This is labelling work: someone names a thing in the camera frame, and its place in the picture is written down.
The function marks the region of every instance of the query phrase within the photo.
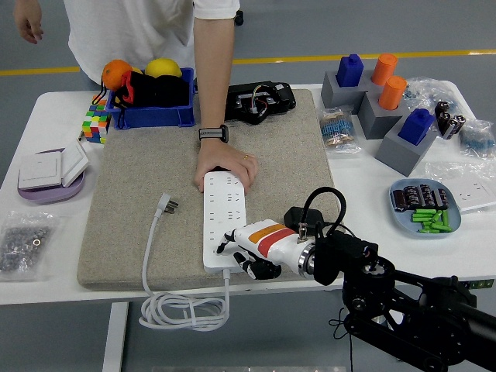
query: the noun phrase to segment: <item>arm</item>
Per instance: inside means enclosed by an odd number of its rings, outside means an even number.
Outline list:
[[[14,22],[24,40],[38,44],[42,39],[41,7],[37,0],[15,0]]]
[[[232,19],[195,18],[195,63],[202,128],[219,128],[224,123],[233,50]],[[249,191],[258,172],[254,155],[238,151],[220,139],[203,139],[195,175],[195,183],[201,192],[203,177],[217,166],[237,175],[245,192]]]

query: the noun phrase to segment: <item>white table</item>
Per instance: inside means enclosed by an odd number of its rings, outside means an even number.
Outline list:
[[[316,107],[322,107],[320,84],[296,85],[293,88],[310,89]],[[52,205],[34,205],[17,193],[17,177],[22,156],[64,147],[78,137],[93,94],[94,92],[89,91],[53,92],[40,96],[36,102],[0,189],[0,223],[3,223],[8,211],[49,212],[64,219],[46,250],[45,275],[40,281],[34,282],[0,282],[0,305],[87,300],[122,301],[146,296],[144,291],[89,291],[81,287],[76,278],[84,227],[102,157],[102,145],[84,143],[91,166],[85,173],[83,189],[72,199]],[[464,215],[459,230],[443,239],[416,239],[402,232],[394,223],[388,207],[387,192],[396,180],[404,177],[374,159],[372,154],[381,141],[365,140],[360,125],[355,123],[355,127],[363,151],[353,158],[329,160],[335,187],[345,195],[348,204],[345,224],[361,239],[378,243],[380,255],[390,260],[399,270],[426,277],[455,274],[464,281],[496,277],[496,250],[491,244],[494,239],[496,214],[489,212]],[[456,160],[456,151],[452,148],[455,141],[447,142],[449,143],[434,142],[412,177],[418,172],[423,173],[423,164],[426,161],[446,158],[447,153],[450,154],[450,160]],[[276,284],[254,281],[248,285],[233,286],[232,292],[242,294],[247,293],[249,289],[252,294],[267,291],[337,289],[342,284],[342,278],[338,278],[327,288],[313,281]],[[217,294],[222,293],[222,288],[183,293]]]

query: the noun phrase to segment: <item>robotic arm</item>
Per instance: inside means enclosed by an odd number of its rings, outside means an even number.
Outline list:
[[[325,235],[318,226],[315,239],[309,240],[306,211],[323,192],[336,195],[341,211]],[[446,371],[463,360],[496,371],[496,318],[477,310],[476,297],[457,277],[429,279],[396,270],[377,255],[377,244],[336,230],[345,211],[339,191],[320,188],[305,203],[299,233],[264,220],[226,233],[217,253],[235,243],[245,253],[235,252],[236,261],[254,279],[275,278],[287,264],[296,274],[329,285],[342,271],[343,302],[350,312],[344,325],[351,335],[428,372]],[[422,294],[410,298],[396,282],[419,287]],[[392,311],[403,314],[401,322]],[[380,315],[390,328],[373,321]]]

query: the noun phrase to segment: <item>white power cord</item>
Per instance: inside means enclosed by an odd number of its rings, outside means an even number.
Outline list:
[[[153,232],[157,222],[164,212],[174,213],[177,203],[171,201],[169,194],[163,193],[157,206],[157,211],[153,217],[148,242],[146,244],[141,279],[143,288],[150,296],[141,306],[141,318],[139,323],[151,329],[191,329],[193,331],[208,332],[222,327],[229,318],[229,279],[231,273],[225,269],[223,271],[225,299],[221,298],[190,298],[179,294],[159,292],[154,294],[146,281],[146,269],[148,267],[148,257],[153,241]],[[175,319],[165,314],[165,309],[176,308],[183,312],[184,318]],[[202,311],[207,315],[197,316],[195,310]]]

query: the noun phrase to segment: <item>orange cylinder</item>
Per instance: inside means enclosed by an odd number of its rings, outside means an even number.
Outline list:
[[[407,82],[401,76],[391,76],[379,97],[379,106],[384,110],[395,110],[400,104]]]
[[[386,81],[393,76],[397,64],[398,58],[395,55],[386,53],[381,54],[370,79],[376,85],[386,84]]]

